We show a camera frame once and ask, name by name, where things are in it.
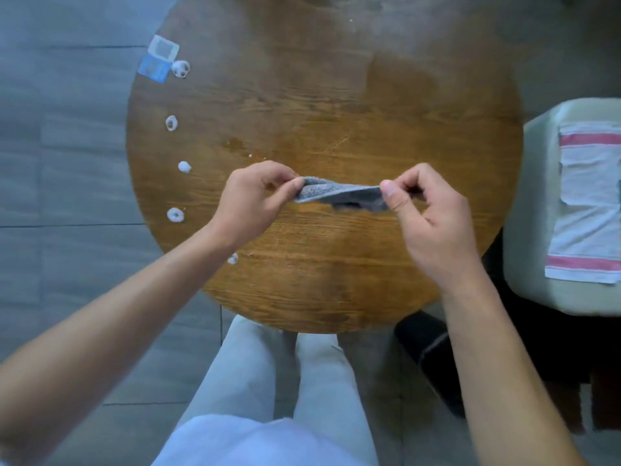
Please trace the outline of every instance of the white towel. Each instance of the white towel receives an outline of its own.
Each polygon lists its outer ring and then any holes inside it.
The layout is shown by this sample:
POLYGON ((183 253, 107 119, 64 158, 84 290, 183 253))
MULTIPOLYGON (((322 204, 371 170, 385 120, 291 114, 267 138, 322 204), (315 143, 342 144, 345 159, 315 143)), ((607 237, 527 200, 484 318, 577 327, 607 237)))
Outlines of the white towel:
POLYGON ((621 124, 560 127, 561 207, 545 267, 556 280, 621 281, 621 124))

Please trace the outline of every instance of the table top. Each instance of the table top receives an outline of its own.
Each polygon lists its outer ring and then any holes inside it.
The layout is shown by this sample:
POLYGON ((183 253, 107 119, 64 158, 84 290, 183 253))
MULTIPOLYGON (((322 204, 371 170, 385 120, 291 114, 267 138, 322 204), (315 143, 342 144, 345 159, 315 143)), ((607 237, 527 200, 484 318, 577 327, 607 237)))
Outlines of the table top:
MULTIPOLYGON (((469 198, 484 252, 512 202, 522 118, 511 50, 467 2, 180 0, 157 33, 190 73, 136 75, 127 118, 134 190, 160 247, 204 226, 229 174, 258 161, 355 184, 429 162, 469 198)), ((237 254, 205 290, 281 329, 393 324, 438 297, 390 212, 291 203, 237 254)))

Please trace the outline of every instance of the chair seat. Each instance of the chair seat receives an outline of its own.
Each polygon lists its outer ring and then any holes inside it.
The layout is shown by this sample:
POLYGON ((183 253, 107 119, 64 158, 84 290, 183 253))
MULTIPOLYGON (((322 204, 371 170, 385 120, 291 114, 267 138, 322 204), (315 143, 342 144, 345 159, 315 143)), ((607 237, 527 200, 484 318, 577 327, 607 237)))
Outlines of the chair seat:
POLYGON ((621 122, 621 99, 561 103, 524 126, 524 156, 516 198, 503 231, 505 279, 517 295, 576 315, 621 316, 621 284, 545 277, 548 247, 560 208, 559 126, 621 122))

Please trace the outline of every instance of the fingernail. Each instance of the fingernail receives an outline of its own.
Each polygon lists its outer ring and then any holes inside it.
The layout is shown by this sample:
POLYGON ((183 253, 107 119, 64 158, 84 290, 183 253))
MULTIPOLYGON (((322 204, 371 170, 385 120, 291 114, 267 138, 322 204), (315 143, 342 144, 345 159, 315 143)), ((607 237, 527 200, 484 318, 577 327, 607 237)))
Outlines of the fingernail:
POLYGON ((389 179, 385 179, 379 184, 379 188, 386 195, 386 197, 391 197, 395 191, 397 191, 397 185, 394 184, 394 181, 390 181, 389 179))

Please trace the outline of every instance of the white pants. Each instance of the white pants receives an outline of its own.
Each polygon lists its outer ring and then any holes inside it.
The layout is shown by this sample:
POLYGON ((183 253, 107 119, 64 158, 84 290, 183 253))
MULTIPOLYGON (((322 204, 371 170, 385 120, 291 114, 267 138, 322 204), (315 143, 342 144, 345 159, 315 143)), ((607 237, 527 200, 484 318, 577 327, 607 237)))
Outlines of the white pants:
MULTIPOLYGON (((262 423, 274 420, 274 350, 284 345, 282 337, 280 330, 236 316, 177 428, 206 414, 235 415, 262 423)), ((369 466, 377 466, 353 369, 337 336, 299 334, 296 358, 300 390, 295 422, 331 438, 369 466)))

